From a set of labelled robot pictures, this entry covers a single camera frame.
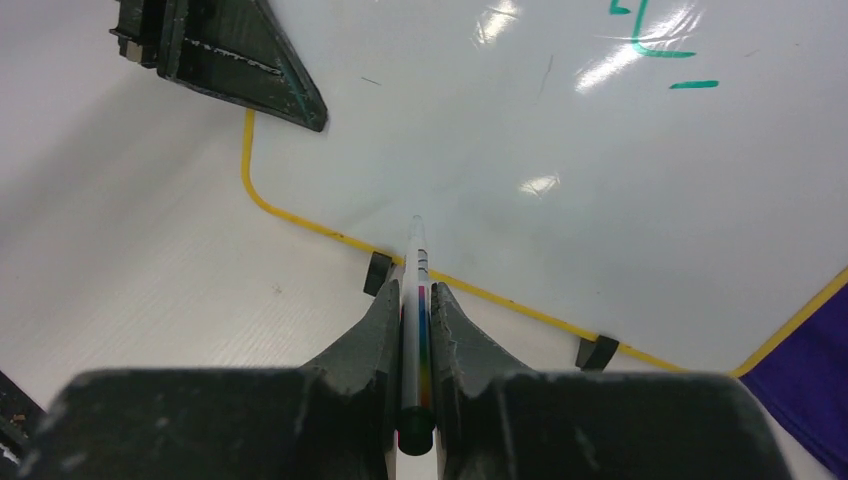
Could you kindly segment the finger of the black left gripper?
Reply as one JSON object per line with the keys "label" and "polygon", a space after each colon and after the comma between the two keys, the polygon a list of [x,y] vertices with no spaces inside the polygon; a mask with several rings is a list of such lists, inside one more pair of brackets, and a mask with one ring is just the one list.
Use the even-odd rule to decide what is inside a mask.
{"label": "finger of the black left gripper", "polygon": [[177,83],[324,130],[327,106],[268,1],[178,1],[175,39]]}

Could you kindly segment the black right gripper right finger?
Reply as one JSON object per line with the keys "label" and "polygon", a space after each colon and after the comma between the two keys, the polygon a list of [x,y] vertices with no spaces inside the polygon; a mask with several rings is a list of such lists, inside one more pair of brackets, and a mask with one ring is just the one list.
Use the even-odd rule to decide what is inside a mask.
{"label": "black right gripper right finger", "polygon": [[752,396],[703,373],[538,371],[432,289],[443,479],[787,479]]}

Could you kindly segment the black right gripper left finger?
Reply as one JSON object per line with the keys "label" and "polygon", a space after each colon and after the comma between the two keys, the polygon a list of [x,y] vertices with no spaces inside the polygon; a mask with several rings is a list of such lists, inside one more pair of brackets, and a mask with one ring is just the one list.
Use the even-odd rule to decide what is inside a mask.
{"label": "black right gripper left finger", "polygon": [[103,369],[67,384],[19,479],[391,479],[400,287],[299,367]]}

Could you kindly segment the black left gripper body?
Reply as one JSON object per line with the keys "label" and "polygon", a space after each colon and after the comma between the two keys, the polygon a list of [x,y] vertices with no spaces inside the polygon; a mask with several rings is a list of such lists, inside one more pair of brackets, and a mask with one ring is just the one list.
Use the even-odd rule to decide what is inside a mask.
{"label": "black left gripper body", "polygon": [[185,0],[121,0],[117,25],[119,54],[158,76],[177,80],[187,33]]}

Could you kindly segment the green whiteboard marker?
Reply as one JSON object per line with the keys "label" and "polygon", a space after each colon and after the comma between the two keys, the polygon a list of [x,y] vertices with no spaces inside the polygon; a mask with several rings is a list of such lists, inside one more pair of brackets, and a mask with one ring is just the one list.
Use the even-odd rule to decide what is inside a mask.
{"label": "green whiteboard marker", "polygon": [[401,280],[401,385],[396,431],[406,455],[421,456],[433,446],[431,282],[425,228],[412,218]]}

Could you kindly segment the yellow framed whiteboard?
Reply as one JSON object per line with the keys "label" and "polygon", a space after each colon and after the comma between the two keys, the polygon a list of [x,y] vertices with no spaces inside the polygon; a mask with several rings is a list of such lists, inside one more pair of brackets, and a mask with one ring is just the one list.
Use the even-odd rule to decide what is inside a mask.
{"label": "yellow framed whiteboard", "polygon": [[328,109],[264,210],[667,368],[743,375],[847,283],[843,1],[276,1]]}

